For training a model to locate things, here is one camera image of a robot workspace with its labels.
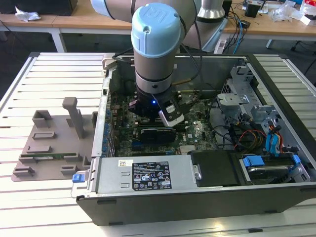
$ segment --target motherboard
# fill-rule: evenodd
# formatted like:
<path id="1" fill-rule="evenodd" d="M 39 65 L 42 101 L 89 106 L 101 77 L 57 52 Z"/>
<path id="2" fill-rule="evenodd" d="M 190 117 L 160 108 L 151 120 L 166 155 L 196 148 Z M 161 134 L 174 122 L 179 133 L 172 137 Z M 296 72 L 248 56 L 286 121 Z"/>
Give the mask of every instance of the motherboard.
<path id="1" fill-rule="evenodd" d="M 179 103 L 192 101 L 192 92 L 178 93 Z M 166 128 L 160 118 L 149 121 L 130 112 L 128 104 L 133 100 L 133 96 L 112 95 L 116 157 L 186 155 L 193 150 L 218 149 L 206 118 L 210 99 L 197 101 L 185 120 L 173 128 Z"/>

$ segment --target wooden table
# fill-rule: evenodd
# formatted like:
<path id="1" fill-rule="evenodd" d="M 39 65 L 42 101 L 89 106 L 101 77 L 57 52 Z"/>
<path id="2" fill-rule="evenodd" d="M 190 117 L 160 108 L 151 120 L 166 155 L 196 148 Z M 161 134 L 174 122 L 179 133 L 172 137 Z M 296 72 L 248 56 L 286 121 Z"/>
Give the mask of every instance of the wooden table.
<path id="1" fill-rule="evenodd" d="M 235 8 L 236 3 L 239 2 L 241 0 L 234 0 L 233 8 L 241 19 L 251 23 L 245 35 L 248 39 L 316 40 L 316 27 L 306 26 L 298 20 L 273 22 L 266 14 L 257 14 L 256 18 L 245 17 L 243 10 Z M 0 14 L 0 20 L 12 31 L 51 33 L 58 52 L 67 52 L 62 33 L 116 35 L 129 35 L 131 33 L 130 23 L 112 20 L 109 17 L 96 13 L 91 6 L 90 0 L 78 0 L 72 16 L 41 15 L 41 17 L 41 20 L 26 23 L 18 20 L 14 15 Z M 233 21 L 229 20 L 219 43 L 225 42 L 234 34 L 235 30 L 236 27 Z M 7 31 L 7 28 L 0 25 L 0 31 Z"/>
<path id="2" fill-rule="evenodd" d="M 241 5 L 236 7 L 241 0 L 233 0 L 234 12 L 241 20 L 250 22 L 250 27 L 245 35 L 246 39 L 260 39 L 269 40 L 267 48 L 272 46 L 273 40 L 306 40 L 316 41 L 316 27 L 306 26 L 303 22 L 293 19 L 289 21 L 273 22 L 267 14 L 258 13 L 255 18 L 246 17 L 244 11 L 241 10 Z M 236 30 L 236 25 L 232 19 L 221 35 L 219 43 L 223 45 L 224 42 L 233 36 Z"/>

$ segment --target white slatted platform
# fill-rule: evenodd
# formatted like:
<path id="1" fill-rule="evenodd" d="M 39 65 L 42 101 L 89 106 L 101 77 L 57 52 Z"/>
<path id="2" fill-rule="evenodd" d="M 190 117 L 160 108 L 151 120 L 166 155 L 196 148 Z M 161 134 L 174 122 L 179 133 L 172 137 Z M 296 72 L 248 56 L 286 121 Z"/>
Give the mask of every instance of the white slatted platform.
<path id="1" fill-rule="evenodd" d="M 0 237 L 315 236 L 316 199 L 281 214 L 109 228 L 94 225 L 77 206 L 70 194 L 71 180 L 12 182 L 9 175 L 31 131 L 35 110 L 66 114 L 61 107 L 65 96 L 78 98 L 82 114 L 96 110 L 103 78 L 101 59 L 102 54 L 79 53 L 42 53 L 30 58 L 0 102 Z M 56 66 L 64 68 L 55 71 Z M 251 228 L 263 232 L 249 234 Z"/>
<path id="2" fill-rule="evenodd" d="M 256 58 L 276 84 L 303 124 L 316 139 L 316 91 L 314 86 L 287 59 L 278 55 L 257 55 Z M 267 104 L 272 104 L 261 85 L 258 86 Z"/>

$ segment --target light blue joint cap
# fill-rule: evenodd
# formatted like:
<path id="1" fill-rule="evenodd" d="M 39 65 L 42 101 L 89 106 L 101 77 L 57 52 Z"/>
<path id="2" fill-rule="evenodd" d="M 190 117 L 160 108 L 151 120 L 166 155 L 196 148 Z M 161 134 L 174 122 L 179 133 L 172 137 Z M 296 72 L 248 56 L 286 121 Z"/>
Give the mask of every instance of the light blue joint cap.
<path id="1" fill-rule="evenodd" d="M 105 4 L 105 0 L 91 0 L 91 5 L 97 13 L 111 17 Z"/>
<path id="2" fill-rule="evenodd" d="M 144 57 L 163 57 L 179 44 L 180 16 L 169 5 L 155 2 L 138 8 L 132 25 L 132 44 L 137 53 Z"/>

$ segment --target blue drive latch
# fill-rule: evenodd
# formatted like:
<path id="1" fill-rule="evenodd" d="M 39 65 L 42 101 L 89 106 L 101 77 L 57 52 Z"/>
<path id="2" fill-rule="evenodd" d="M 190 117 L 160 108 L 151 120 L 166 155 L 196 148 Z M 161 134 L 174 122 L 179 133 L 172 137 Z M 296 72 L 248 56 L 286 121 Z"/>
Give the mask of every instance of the blue drive latch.
<path id="1" fill-rule="evenodd" d="M 247 156 L 242 161 L 246 167 L 265 165 L 261 156 Z"/>

